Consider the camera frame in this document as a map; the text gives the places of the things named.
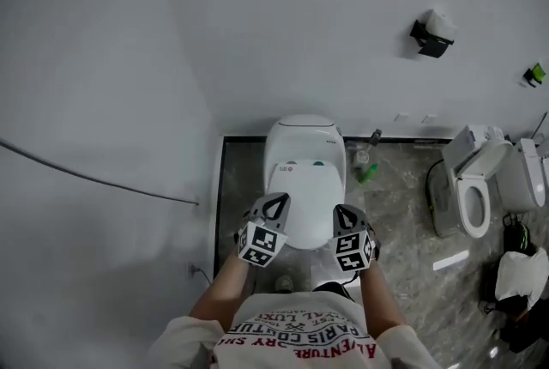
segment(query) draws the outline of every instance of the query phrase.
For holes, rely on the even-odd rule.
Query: white toilet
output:
[[[549,138],[543,141],[538,147],[538,156],[540,157],[541,170],[546,180],[546,194],[549,191]]]
[[[520,214],[546,203],[546,186],[534,141],[521,139],[496,175],[504,209]]]
[[[265,193],[286,192],[292,202],[287,244],[315,250],[333,237],[332,213],[345,200],[346,157],[332,120],[298,115],[280,119],[267,136]]]
[[[468,125],[443,149],[443,168],[430,177],[432,216],[439,236],[459,229],[474,238],[490,226],[490,197],[486,181],[513,150],[495,127]]]

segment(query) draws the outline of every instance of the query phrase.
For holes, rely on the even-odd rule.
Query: electrical outlet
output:
[[[185,263],[185,278],[191,279],[194,274],[193,263]]]
[[[399,112],[395,117],[395,122],[406,122],[410,117],[408,112]]]
[[[425,118],[421,121],[421,123],[425,125],[434,124],[435,120],[437,120],[436,114],[427,114]]]

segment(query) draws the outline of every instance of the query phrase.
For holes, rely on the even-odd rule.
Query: black cable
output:
[[[212,285],[212,282],[209,280],[209,277],[206,275],[203,269],[199,269],[198,267],[192,266],[192,273],[193,275],[198,271],[198,273],[202,273],[204,277],[206,278],[206,281],[208,281],[208,284]]]
[[[341,285],[343,287],[345,287],[346,285],[350,284],[351,282],[355,282],[357,280],[357,278],[359,277],[359,272],[358,271],[355,271],[354,272],[354,276],[353,276],[353,279],[351,279],[350,281],[347,281],[347,282],[343,282]]]
[[[548,113],[548,112],[546,112],[546,113],[543,115],[543,118],[541,118],[540,124],[539,124],[538,127],[535,129],[533,135],[530,137],[531,139],[533,139],[534,136],[535,136],[536,134],[538,134],[538,131],[540,130],[541,125],[543,125],[543,123],[544,123],[545,120],[546,120],[547,113]]]
[[[66,167],[59,166],[59,165],[56,165],[55,163],[52,163],[51,161],[41,159],[40,157],[38,157],[38,155],[33,155],[31,153],[28,153],[24,149],[17,148],[14,144],[6,142],[1,137],[0,137],[0,147],[6,148],[8,151],[11,151],[11,152],[14,152],[18,155],[21,155],[22,157],[25,157],[26,159],[36,161],[40,165],[48,166],[52,169],[55,169],[56,171],[65,172],[65,173],[68,173],[69,175],[73,175],[73,176],[78,177],[78,178],[82,178],[82,179],[85,179],[85,180],[88,180],[88,181],[93,181],[94,183],[99,183],[100,185],[117,187],[119,189],[124,189],[125,191],[135,192],[137,194],[146,195],[148,197],[162,198],[164,200],[170,200],[170,201],[179,201],[180,203],[194,204],[195,206],[199,205],[198,202],[196,202],[196,201],[183,200],[181,198],[165,197],[163,195],[153,194],[153,193],[145,192],[145,191],[139,191],[138,189],[133,189],[133,188],[128,187],[128,186],[122,186],[121,184],[115,184],[115,183],[111,183],[111,182],[108,182],[108,181],[103,181],[103,180],[100,180],[98,178],[89,177],[88,175],[84,175],[83,173],[78,173],[78,172],[75,172],[75,171],[71,171],[70,169],[68,169]]]
[[[441,159],[431,165],[429,168],[429,171],[427,171],[427,175],[425,176],[425,198],[427,198],[427,208],[430,212],[432,212],[432,200],[431,200],[431,194],[429,193],[429,175],[431,174],[432,168],[438,165],[438,163],[442,163],[444,159]]]

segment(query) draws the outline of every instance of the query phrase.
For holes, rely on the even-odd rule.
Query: shirt sleeve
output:
[[[148,351],[148,367],[208,367],[215,343],[224,334],[217,320],[176,318]]]
[[[429,351],[408,325],[395,326],[383,332],[377,339],[389,361],[396,367],[440,369]]]

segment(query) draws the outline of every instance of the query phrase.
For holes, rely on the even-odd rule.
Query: shoe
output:
[[[293,281],[289,275],[279,277],[274,283],[274,292],[280,294],[293,293]]]
[[[479,302],[479,310],[484,315],[490,314],[495,309],[496,309],[496,303],[495,302],[486,302],[485,300],[481,300]]]

